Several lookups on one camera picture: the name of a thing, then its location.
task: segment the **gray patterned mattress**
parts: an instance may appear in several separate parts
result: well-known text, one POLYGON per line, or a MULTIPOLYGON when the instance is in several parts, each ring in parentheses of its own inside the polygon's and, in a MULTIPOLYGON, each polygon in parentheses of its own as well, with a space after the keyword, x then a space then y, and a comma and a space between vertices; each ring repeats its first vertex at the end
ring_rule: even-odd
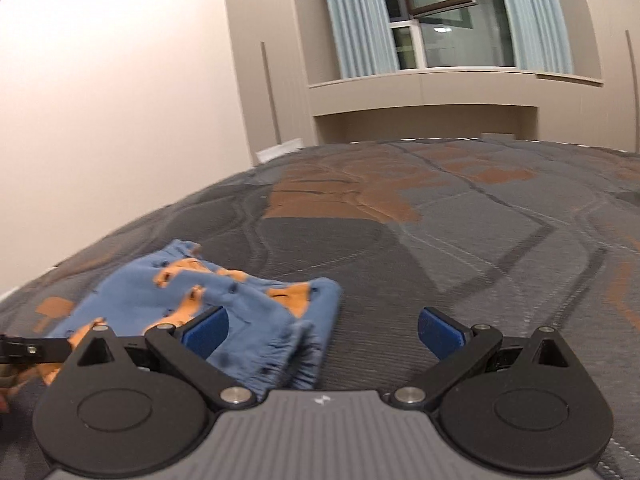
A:
MULTIPOLYGON (((637 156, 464 139, 308 148, 75 254, 0 304, 0 332, 46 334, 110 272, 174 238, 228 269, 342 285, 323 388, 393 388, 433 364, 416 335, 424 306, 505 335, 558 328, 616 419, 598 471, 640 479, 637 156)), ((45 372, 4 392, 0 479, 47 471, 30 431, 45 372)))

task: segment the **folded blue garment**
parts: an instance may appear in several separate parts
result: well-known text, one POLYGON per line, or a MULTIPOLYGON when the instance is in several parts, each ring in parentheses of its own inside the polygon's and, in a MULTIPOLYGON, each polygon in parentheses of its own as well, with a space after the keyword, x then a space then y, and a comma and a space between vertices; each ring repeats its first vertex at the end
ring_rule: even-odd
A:
POLYGON ((195 257, 198 245, 174 240, 106 278, 49 333, 71 337, 104 318, 119 336, 160 322, 177 326, 213 306, 228 313, 227 338, 207 359, 259 397, 272 388, 311 389, 334 326, 340 286, 262 280, 195 257))

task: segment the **blue gripper pad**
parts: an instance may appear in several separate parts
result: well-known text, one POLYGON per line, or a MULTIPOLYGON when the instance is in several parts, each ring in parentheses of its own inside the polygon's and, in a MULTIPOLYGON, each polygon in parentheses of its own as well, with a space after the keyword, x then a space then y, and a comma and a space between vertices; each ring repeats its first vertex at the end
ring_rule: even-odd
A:
POLYGON ((194 354, 207 359, 229 333, 229 316, 216 307, 195 317, 183 327, 180 342, 194 354))
POLYGON ((424 308, 418 317, 418 338, 440 360, 465 345, 463 328, 435 309, 424 308))

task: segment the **white logo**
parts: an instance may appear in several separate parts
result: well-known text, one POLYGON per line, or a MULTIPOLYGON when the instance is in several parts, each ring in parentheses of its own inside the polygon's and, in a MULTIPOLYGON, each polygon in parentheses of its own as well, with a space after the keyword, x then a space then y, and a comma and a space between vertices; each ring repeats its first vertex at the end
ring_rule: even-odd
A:
POLYGON ((324 406, 326 403, 331 401, 331 397, 323 395, 322 397, 316 397, 314 402, 320 404, 320 406, 324 406))

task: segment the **light blue curtain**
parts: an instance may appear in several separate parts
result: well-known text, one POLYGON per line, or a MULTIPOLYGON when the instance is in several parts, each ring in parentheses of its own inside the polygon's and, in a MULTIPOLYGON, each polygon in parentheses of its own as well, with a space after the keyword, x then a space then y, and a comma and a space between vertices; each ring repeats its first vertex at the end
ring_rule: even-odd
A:
POLYGON ((574 73, 569 35, 559 0, 504 0, 504 5, 518 68, 574 73))
POLYGON ((399 69, 385 0, 327 0, 343 78, 399 69))

